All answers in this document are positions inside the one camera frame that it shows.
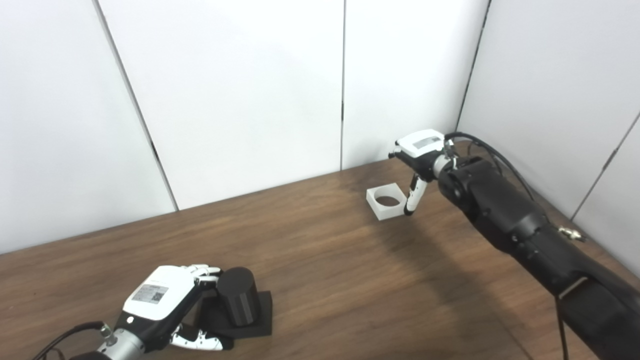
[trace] circular hole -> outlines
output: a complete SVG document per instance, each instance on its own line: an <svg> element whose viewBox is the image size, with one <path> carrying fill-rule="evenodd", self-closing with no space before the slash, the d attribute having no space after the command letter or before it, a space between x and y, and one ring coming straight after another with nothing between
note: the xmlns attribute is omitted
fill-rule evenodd
<svg viewBox="0 0 640 360"><path fill-rule="evenodd" d="M396 206L400 204L400 202L396 198L393 198L391 196L377 197L376 202L384 206Z"/></svg>

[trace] metal connector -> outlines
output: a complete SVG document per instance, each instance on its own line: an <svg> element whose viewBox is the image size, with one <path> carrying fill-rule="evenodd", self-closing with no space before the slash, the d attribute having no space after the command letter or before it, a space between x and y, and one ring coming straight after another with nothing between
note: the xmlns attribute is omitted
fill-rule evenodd
<svg viewBox="0 0 640 360"><path fill-rule="evenodd" d="M582 234L580 234L580 232L578 230L570 229L570 228L564 227L564 226L559 226L558 227L558 231L562 235L565 235L569 240L578 240L578 241L581 241L583 243L587 242L587 238L584 237Z"/></svg>
<svg viewBox="0 0 640 360"><path fill-rule="evenodd" d="M102 335L102 337L104 338L104 342L108 347L113 346L118 342L118 338L116 338L116 336L113 334L113 331L107 324L104 324L104 326L102 326L102 328L100 329L100 335Z"/></svg>

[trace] white square block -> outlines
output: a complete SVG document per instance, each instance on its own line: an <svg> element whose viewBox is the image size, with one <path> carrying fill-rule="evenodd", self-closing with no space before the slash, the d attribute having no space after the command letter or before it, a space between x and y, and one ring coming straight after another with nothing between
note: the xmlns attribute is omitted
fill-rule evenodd
<svg viewBox="0 0 640 360"><path fill-rule="evenodd" d="M380 204L376 199L378 197L388 196L398 200L398 205L385 206ZM406 204L406 196L396 183L379 186L377 188L367 189L367 202L378 217L378 220L384 220L392 217L404 215L404 205Z"/></svg>

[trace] black cylinder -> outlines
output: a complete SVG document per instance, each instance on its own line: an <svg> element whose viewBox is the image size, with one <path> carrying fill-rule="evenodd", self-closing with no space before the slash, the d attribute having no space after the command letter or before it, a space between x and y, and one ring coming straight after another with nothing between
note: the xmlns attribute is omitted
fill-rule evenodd
<svg viewBox="0 0 640 360"><path fill-rule="evenodd" d="M218 296L234 326L247 326L260 316L258 290L253 274L247 268L231 268L218 280Z"/></svg>

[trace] black cable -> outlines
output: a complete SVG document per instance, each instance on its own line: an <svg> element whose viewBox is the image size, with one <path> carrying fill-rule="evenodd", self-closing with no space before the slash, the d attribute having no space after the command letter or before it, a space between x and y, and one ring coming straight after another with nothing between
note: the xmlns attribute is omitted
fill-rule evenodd
<svg viewBox="0 0 640 360"><path fill-rule="evenodd" d="M562 315L560 315L560 307L558 306L560 300L556 297L556 314L558 316L558 330L560 331L560 341L562 342L562 358L563 360L569 360L569 348L566 345L566 335L564 334L564 321L562 321Z"/></svg>
<svg viewBox="0 0 640 360"><path fill-rule="evenodd" d="M536 199L534 199L533 193L531 192L531 189L529 188L529 184L527 184L527 182L524 181L524 179L522 178L522 176L520 175L518 170L516 170L516 168L511 164L511 162L509 162L509 160L507 160L507 158L505 158L498 150L494 149L493 147L491 147L491 145L489 145L486 142L476 138L475 136L469 135L467 133L462 133L461 131L456 131L454 133L449 133L449 134L446 134L444 136L444 140L445 141L451 140L453 138L468 138L469 140L472 140L474 143L476 143L476 145L484 147L489 152L489 154L492 154L492 155L496 156L498 159L500 159L503 162L503 164L507 165L507 167L513 172L513 175L516 177L516 179L518 179L520 184L522 184L522 186L524 187L524 190L527 192L527 195L529 196L529 198L533 202L536 202Z"/></svg>
<svg viewBox="0 0 640 360"><path fill-rule="evenodd" d="M71 330L68 330L68 331L64 332L62 335L58 336L55 340L50 342L46 347L44 347L38 353L38 355L36 355L33 358L33 360L41 359L54 346L56 346L59 342L61 342L65 338L69 337L70 335L73 335L73 334L75 334L77 332L81 332L81 331L85 331L85 330L91 330L91 329L100 330L104 325L105 325L104 322L86 322L86 323L82 323L80 325L76 325L73 328L71 328Z"/></svg>
<svg viewBox="0 0 640 360"><path fill-rule="evenodd" d="M471 156L471 145L474 145L474 144L477 145L473 141L469 141L469 145L467 146L467 156ZM486 151L489 154L489 156L491 156L491 160L493 160L493 163L495 164L495 168L498 170L498 173L500 174L500 176L504 177L504 174L502 173L502 167L500 166L498 159L496 159L495 155L490 153L489 150L486 150Z"/></svg>
<svg viewBox="0 0 640 360"><path fill-rule="evenodd" d="M62 350L58 349L57 347L52 348L51 350L49 350L49 352L55 351L58 353L58 359L59 360L67 360L65 358L65 355L62 353ZM42 360L47 360L47 354L44 354Z"/></svg>

